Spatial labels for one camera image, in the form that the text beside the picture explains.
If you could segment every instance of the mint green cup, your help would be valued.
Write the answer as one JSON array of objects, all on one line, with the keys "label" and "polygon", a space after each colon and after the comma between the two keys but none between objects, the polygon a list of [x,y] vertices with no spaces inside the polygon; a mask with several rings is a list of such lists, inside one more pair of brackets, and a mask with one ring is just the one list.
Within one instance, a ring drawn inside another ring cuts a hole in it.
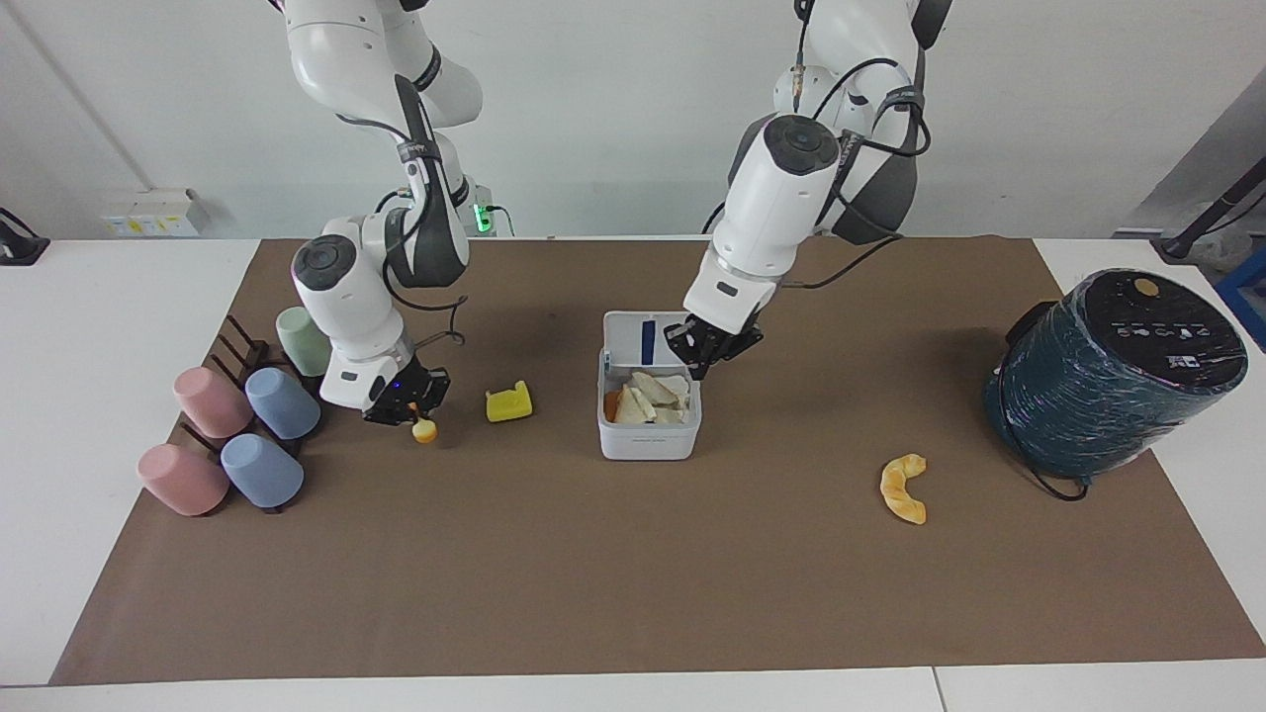
[{"label": "mint green cup", "polygon": [[300,374],[325,375],[329,367],[329,337],[316,328],[308,309],[291,307],[277,314],[277,340]]}]

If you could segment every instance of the power outlet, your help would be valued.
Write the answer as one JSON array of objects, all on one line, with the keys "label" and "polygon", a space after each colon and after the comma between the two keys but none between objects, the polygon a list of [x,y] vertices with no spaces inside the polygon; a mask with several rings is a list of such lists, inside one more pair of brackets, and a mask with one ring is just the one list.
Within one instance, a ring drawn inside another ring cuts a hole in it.
[{"label": "power outlet", "polygon": [[151,190],[111,203],[101,215],[115,237],[201,237],[210,219],[191,190]]}]

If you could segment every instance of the brown mat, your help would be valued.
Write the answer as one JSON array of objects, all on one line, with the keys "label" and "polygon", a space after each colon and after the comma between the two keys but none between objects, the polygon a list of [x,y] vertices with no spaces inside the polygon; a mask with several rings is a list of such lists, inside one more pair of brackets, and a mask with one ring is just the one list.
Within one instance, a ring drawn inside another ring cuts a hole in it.
[{"label": "brown mat", "polygon": [[[265,243],[234,302],[261,336],[298,303],[296,247]],[[143,493],[53,682],[1266,656],[1151,455],[1065,504],[987,428],[1001,334],[1060,294],[1029,242],[912,241],[784,291],[767,341],[709,376],[694,459],[603,460],[603,313],[676,309],[701,250],[476,245],[470,341],[424,352],[453,375],[438,446],[337,412],[281,516]],[[814,242],[795,276],[856,253]],[[537,414],[484,422],[517,379]],[[924,527],[877,490],[910,451]]]}]

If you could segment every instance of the white container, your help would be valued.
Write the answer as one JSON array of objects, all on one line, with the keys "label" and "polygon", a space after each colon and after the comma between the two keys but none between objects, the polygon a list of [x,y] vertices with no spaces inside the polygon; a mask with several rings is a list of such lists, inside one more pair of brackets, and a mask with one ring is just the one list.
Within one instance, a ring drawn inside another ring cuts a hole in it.
[{"label": "white container", "polygon": [[[699,381],[677,359],[663,337],[663,327],[680,324],[685,312],[608,312],[603,317],[603,351],[598,355],[598,435],[609,460],[685,460],[695,448],[704,417]],[[652,376],[681,375],[690,381],[690,408],[685,423],[672,426],[622,426],[603,412],[606,393],[619,390],[633,371]]]}]

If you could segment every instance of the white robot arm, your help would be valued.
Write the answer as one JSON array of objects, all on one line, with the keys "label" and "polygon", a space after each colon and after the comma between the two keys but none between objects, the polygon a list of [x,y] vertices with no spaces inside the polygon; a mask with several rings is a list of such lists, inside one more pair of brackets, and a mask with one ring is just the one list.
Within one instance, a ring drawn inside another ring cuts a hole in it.
[{"label": "white robot arm", "polygon": [[470,258],[457,207],[476,191],[434,128],[473,120],[482,92],[430,43],[417,13],[425,3],[273,1],[300,86],[343,122],[390,137],[414,196],[411,209],[329,220],[291,265],[300,299],[333,345],[322,398],[387,424],[438,407],[448,374],[418,361],[386,280],[453,284]]},{"label": "white robot arm", "polygon": [[665,329],[696,380],[763,338],[756,318],[812,233],[866,243],[900,227],[914,199],[914,157],[931,146],[923,51],[950,1],[796,3],[825,66],[798,58],[775,87],[777,113],[753,123],[739,146],[725,212],[686,293],[690,315]]}]

